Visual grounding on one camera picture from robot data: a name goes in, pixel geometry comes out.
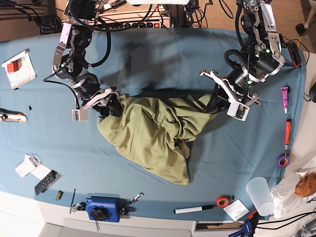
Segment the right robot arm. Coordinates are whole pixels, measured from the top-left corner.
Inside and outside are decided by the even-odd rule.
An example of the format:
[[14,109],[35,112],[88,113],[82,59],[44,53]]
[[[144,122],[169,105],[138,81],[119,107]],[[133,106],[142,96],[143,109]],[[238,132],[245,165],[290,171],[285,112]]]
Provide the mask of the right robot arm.
[[[174,112],[182,101],[180,95],[183,90],[162,89],[155,97],[154,91],[145,89],[136,97],[119,96],[115,86],[101,88],[101,82],[88,68],[99,67],[106,62],[111,53],[111,30],[105,21],[98,18],[98,28],[66,22],[63,25],[61,37],[55,50],[52,73],[59,79],[66,79],[66,87],[71,90],[75,98],[75,109],[72,110],[74,121],[86,121],[88,109],[99,113],[102,119],[113,116],[116,118],[133,112],[139,115],[145,112],[150,115],[160,115],[162,112]],[[96,63],[88,63],[85,59],[86,48],[90,45],[93,31],[103,31],[107,37],[107,49],[104,57]]]

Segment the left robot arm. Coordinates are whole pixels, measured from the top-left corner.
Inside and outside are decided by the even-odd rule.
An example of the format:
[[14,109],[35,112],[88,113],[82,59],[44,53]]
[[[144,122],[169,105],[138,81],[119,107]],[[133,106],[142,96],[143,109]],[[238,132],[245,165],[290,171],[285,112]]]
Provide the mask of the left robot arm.
[[225,62],[232,68],[226,76],[216,71],[201,71],[215,82],[207,111],[227,115],[244,121],[250,105],[260,106],[259,95],[251,94],[251,88],[267,77],[277,74],[285,63],[281,54],[281,40],[276,30],[272,6],[268,0],[238,0],[235,31],[240,50],[224,53]]

